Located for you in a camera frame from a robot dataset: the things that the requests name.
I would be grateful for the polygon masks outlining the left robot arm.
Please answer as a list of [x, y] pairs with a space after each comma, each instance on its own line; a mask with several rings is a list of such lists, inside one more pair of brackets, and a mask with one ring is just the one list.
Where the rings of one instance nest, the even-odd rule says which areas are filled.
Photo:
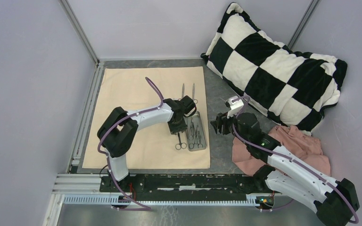
[[122, 107], [116, 107], [97, 132], [97, 149], [106, 155], [108, 171], [112, 177], [111, 186], [118, 192], [129, 187], [126, 153], [138, 131], [167, 123], [170, 134], [177, 135], [187, 130], [184, 118], [196, 111], [196, 104], [189, 96], [176, 100], [164, 99], [158, 106], [139, 111], [126, 111]]

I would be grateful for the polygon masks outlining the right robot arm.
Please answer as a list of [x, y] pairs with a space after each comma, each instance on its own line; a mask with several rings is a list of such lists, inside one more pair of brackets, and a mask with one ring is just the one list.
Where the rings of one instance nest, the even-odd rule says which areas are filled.
[[275, 138], [262, 132], [257, 117], [241, 113], [229, 117], [219, 113], [210, 122], [217, 134], [233, 134], [247, 151], [265, 163], [254, 175], [259, 192], [280, 192], [312, 210], [326, 226], [358, 223], [360, 207], [354, 184], [336, 180], [293, 155]]

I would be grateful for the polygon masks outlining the metal instrument tray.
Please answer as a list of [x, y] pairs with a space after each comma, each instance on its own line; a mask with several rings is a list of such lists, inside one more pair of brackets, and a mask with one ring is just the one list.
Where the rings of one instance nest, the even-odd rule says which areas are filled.
[[187, 130], [186, 130], [186, 136], [188, 137], [188, 129], [189, 129], [189, 124], [190, 124], [190, 120], [193, 119], [194, 122], [199, 126], [199, 131], [201, 134], [201, 138], [202, 138], [202, 144], [203, 144], [203, 148], [199, 148], [199, 149], [195, 149], [192, 151], [200, 151], [200, 150], [204, 150], [207, 147], [207, 142], [206, 142], [206, 137], [205, 137], [205, 130], [202, 124], [202, 120], [201, 120], [201, 116], [200, 116], [200, 112], [196, 112], [195, 114], [193, 114], [190, 117], [185, 118], [185, 122], [187, 124]]

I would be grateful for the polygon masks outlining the beige cloth wrap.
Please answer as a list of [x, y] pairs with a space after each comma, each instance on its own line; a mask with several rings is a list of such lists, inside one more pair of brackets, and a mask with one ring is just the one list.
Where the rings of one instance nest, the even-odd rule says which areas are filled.
[[207, 119], [201, 66], [106, 69], [82, 167], [208, 169]]

